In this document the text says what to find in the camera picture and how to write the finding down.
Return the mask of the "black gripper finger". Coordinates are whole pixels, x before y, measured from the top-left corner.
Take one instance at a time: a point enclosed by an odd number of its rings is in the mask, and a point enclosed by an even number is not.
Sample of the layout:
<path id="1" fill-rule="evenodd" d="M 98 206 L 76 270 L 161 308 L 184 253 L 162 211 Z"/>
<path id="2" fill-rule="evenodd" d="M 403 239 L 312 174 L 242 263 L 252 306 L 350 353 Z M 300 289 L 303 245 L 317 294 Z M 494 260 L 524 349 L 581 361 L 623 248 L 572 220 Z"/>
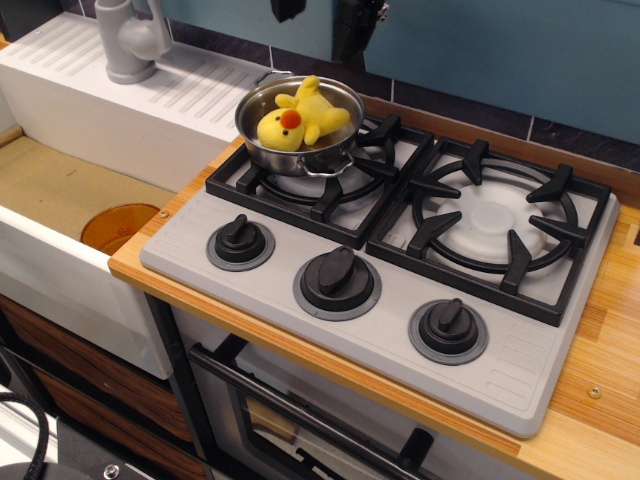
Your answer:
<path id="1" fill-rule="evenodd" d="M 271 10 L 279 22 L 294 19 L 306 8 L 306 0 L 271 0 Z"/>
<path id="2" fill-rule="evenodd" d="M 339 0 L 332 31 L 332 61 L 344 61 L 363 52 L 383 18 L 383 2 Z"/>

